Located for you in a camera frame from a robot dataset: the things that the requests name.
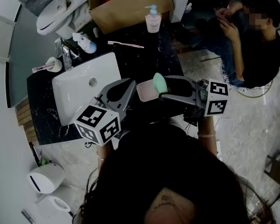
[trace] hand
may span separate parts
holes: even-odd
[[[220,21],[220,28],[223,30],[224,35],[226,37],[228,37],[232,42],[240,41],[238,28],[234,24],[232,23],[227,24],[221,19],[218,20]]]
[[[233,15],[233,11],[227,8],[220,8],[218,10],[218,13],[223,15],[225,18],[231,18],[231,16]]]

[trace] sink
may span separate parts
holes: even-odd
[[[58,116],[62,126],[73,124],[75,113],[108,84],[120,80],[113,52],[87,61],[52,80]]]

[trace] jeans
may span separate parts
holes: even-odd
[[[199,46],[220,56],[223,62],[223,70],[226,72],[229,82],[234,86],[242,87],[244,81],[238,80],[235,72],[231,40],[222,32],[219,21],[216,18],[212,20],[213,22],[209,22],[210,32],[191,38],[190,45],[192,47]],[[230,22],[238,28],[240,36],[248,29],[249,23],[241,12],[235,13],[230,18]]]

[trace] soap dispenser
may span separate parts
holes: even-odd
[[[149,33],[157,33],[160,30],[162,15],[157,12],[156,5],[145,8],[150,8],[150,14],[145,16],[147,30]]]

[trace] person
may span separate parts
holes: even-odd
[[[191,36],[186,42],[221,56],[223,71],[232,85],[254,88],[268,84],[280,68],[280,37],[276,30],[280,24],[280,3],[242,0],[218,12],[230,23],[211,19],[202,26],[206,33]],[[185,32],[189,31],[179,31],[177,35],[182,43],[189,37],[182,34]]]
[[[198,140],[158,123],[97,151],[101,168],[87,185],[83,224],[250,223],[237,176],[217,158],[212,117],[198,121]]]

